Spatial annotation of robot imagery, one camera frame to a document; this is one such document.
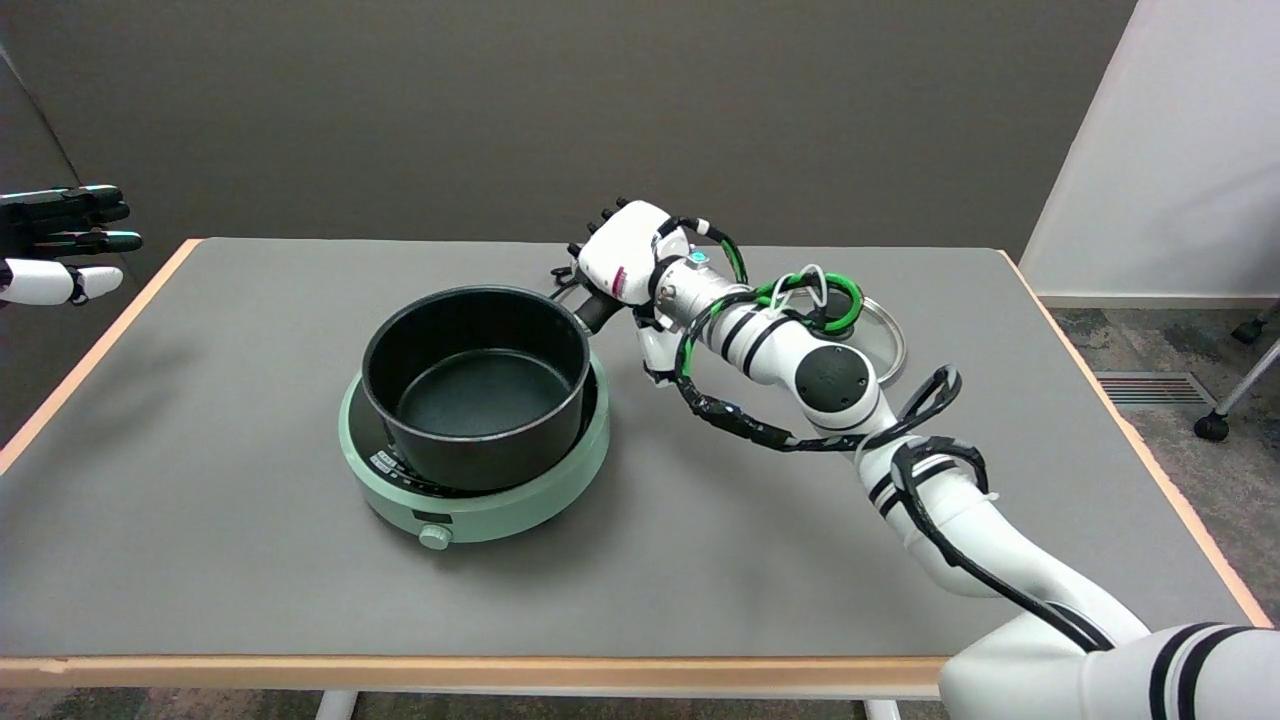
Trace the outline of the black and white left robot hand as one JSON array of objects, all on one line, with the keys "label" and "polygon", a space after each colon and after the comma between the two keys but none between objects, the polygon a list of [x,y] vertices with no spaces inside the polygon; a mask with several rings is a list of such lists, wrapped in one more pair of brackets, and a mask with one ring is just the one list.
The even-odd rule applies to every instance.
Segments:
[{"label": "black and white left robot hand", "polygon": [[108,264],[77,266],[67,259],[142,249],[140,233],[109,228],[129,214],[124,193],[114,184],[4,193],[3,304],[82,306],[118,290],[125,279],[120,268]]}]

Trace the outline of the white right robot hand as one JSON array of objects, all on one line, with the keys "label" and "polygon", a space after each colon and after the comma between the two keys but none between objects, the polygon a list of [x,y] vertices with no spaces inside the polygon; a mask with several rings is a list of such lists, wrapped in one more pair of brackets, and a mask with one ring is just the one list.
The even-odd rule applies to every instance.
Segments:
[{"label": "white right robot hand", "polygon": [[675,322],[658,310],[658,279],[666,270],[690,259],[691,243],[680,227],[659,232],[669,214],[646,201],[623,201],[605,214],[600,228],[581,249],[571,252],[575,278],[588,299],[575,315],[590,336],[598,334],[616,314],[628,311],[636,325],[643,369],[652,382],[675,380]]}]

